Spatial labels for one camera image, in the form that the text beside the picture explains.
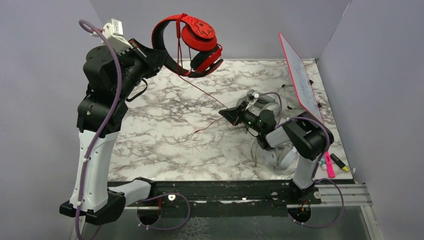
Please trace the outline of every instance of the wall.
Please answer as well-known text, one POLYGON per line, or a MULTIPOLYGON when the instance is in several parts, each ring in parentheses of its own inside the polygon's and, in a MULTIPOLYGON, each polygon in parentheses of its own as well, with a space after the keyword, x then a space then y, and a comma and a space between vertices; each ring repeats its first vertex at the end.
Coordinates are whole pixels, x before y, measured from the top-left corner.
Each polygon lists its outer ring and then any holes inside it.
MULTIPOLYGON (((282 32, 303 58, 319 58, 351 0, 90 0, 102 23, 123 21, 125 37, 151 46, 155 25, 170 15, 187 13, 210 23, 224 58, 281 59, 282 32)), ((175 25, 165 44, 177 58, 175 25)), ((183 57, 188 58, 187 48, 183 57)))
POLYGON ((385 240, 422 239, 424 1, 353 0, 318 67, 385 240))
POLYGON ((78 25, 99 19, 87 0, 2 0, 0 7, 0 239, 68 239, 59 214, 79 157, 83 64, 99 45, 78 25))

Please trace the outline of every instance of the floor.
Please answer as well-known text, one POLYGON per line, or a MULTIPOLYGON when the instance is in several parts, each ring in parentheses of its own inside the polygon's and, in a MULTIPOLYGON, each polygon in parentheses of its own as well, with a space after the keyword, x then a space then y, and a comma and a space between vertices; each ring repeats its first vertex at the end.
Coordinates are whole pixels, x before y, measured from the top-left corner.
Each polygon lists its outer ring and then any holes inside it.
MULTIPOLYGON (((334 135, 329 152, 346 165, 346 155, 329 106, 320 74, 313 60, 305 60, 309 78, 324 124, 334 135)), ((285 60, 226 60, 213 74, 189 79, 227 107, 235 107, 250 89, 278 92, 283 101, 283 117, 303 112, 297 102, 285 60)), ((109 180, 131 181, 144 177, 156 181, 230 181, 291 179, 295 160, 284 171, 265 166, 260 157, 255 164, 251 149, 254 137, 246 129, 232 126, 224 119, 207 127, 221 116, 224 107, 211 97, 178 78, 167 69, 148 81, 148 90, 129 102, 129 110, 112 153, 109 180)), ((144 88, 137 87, 134 92, 144 88)), ((352 179, 333 164, 336 179, 352 179)), ((327 177, 318 168, 316 178, 327 177)))

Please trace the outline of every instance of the marble surface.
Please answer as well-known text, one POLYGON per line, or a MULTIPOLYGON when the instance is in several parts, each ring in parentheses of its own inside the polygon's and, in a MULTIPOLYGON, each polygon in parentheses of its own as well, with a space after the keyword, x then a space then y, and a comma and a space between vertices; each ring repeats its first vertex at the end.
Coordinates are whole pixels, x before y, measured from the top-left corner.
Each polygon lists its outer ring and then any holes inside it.
MULTIPOLYGON (((334 135, 330 153, 335 153, 347 165, 347 160, 328 103, 320 74, 313 60, 304 61, 313 80, 316 100, 322 104, 324 124, 334 135)), ((260 157, 255 165, 251 147, 254 137, 240 124, 232 126, 221 119, 224 107, 211 97, 178 78, 167 69, 148 81, 148 90, 127 105, 129 110, 115 144, 110 168, 110 181, 131 181, 144 177, 156 181, 212 180, 274 180, 291 179, 297 166, 295 160, 285 171, 265 166, 260 157)), ((226 60, 213 74, 189 79, 227 107, 249 89, 278 92, 283 106, 299 107, 285 60, 226 60)), ((135 93, 143 89, 140 85, 135 93)), ((283 117, 292 117, 302 109, 284 108, 283 117)), ((337 179, 352 179, 333 164, 337 179)), ((318 168, 316 178, 327 173, 318 168)))

